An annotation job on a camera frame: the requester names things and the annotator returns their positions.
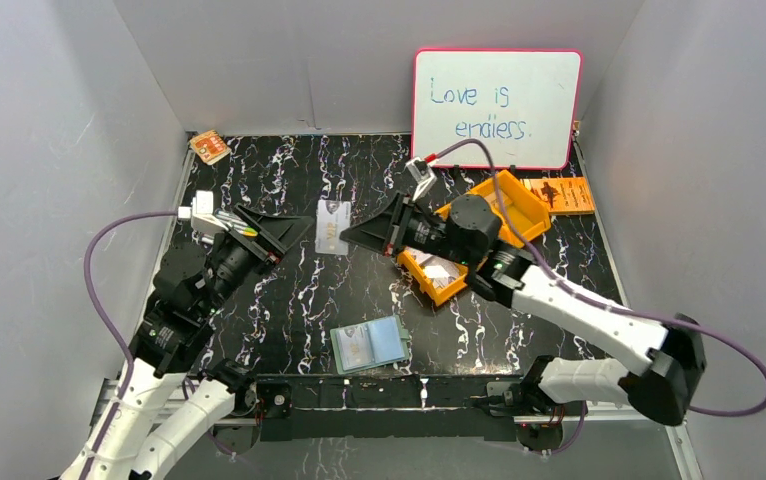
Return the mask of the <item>white cards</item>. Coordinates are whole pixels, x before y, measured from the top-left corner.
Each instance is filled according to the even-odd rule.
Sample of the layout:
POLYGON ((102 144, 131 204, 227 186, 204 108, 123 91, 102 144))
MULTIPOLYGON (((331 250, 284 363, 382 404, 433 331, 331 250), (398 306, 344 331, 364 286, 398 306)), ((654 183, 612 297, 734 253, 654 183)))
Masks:
POLYGON ((421 258, 417 258, 417 261, 422 272, 435 289, 441 290, 446 288, 460 276, 457 265, 449 260, 437 256, 424 255, 421 258))

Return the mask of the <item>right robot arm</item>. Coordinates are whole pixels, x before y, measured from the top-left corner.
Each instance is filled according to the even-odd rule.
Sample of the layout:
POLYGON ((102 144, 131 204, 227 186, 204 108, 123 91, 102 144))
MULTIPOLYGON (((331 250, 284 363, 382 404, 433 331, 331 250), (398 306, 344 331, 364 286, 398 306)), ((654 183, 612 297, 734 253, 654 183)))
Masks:
POLYGON ((500 238, 501 227, 501 218, 476 195, 455 199, 442 218, 399 194, 340 238, 386 256, 409 247, 462 264, 474 293, 549 321, 606 353, 602 360, 538 358, 520 384, 530 411, 546 414, 576 401, 611 402, 630 405, 662 425, 681 424, 706 369, 696 321, 677 314, 664 325, 626 316, 620 305, 551 279, 531 253, 500 238))

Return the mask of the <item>orange divided bin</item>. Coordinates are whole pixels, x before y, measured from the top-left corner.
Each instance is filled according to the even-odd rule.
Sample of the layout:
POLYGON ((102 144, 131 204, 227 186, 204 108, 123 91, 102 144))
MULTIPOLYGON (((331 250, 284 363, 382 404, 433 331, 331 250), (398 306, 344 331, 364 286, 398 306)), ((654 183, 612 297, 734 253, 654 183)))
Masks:
MULTIPOLYGON (((498 205, 502 203, 506 208, 509 219, 512 221, 512 225, 528 241, 532 241, 548 231, 550 229, 550 219, 547 206, 535 194, 527 190, 522 181, 509 171, 501 170, 497 177, 501 191, 500 202, 497 199, 491 179, 487 179, 470 189, 468 194, 483 197, 490 204, 492 211, 498 216, 501 216, 498 205)), ((422 272, 417 261, 417 258, 421 258, 424 255, 430 254, 406 248, 396 257, 396 263, 412 276, 417 282, 421 293, 426 294, 435 306, 441 306, 466 288, 466 269, 464 266, 453 262, 459 268, 460 276, 446 288, 441 290, 435 289, 422 272)))

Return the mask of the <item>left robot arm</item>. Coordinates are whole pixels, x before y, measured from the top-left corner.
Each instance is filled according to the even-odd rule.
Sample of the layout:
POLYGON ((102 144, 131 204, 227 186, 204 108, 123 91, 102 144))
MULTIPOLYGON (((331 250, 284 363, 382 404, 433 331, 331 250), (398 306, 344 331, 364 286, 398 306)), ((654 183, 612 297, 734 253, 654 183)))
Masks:
POLYGON ((177 216, 205 233, 211 246, 189 243, 164 253, 143 320, 123 348, 117 389, 64 479, 163 479, 217 421, 257 409, 255 375, 223 359, 161 425, 155 423, 213 337, 211 319, 248 278, 270 273, 315 221, 242 205, 224 218, 195 208, 177 216))

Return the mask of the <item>green card holder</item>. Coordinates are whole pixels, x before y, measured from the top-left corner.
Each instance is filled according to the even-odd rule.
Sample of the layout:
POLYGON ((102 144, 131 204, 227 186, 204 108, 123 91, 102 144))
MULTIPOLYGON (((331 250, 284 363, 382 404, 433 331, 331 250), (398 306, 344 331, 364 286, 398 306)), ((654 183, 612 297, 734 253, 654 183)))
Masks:
POLYGON ((393 364, 409 357, 411 335, 397 315, 337 327, 329 335, 340 375, 393 364))

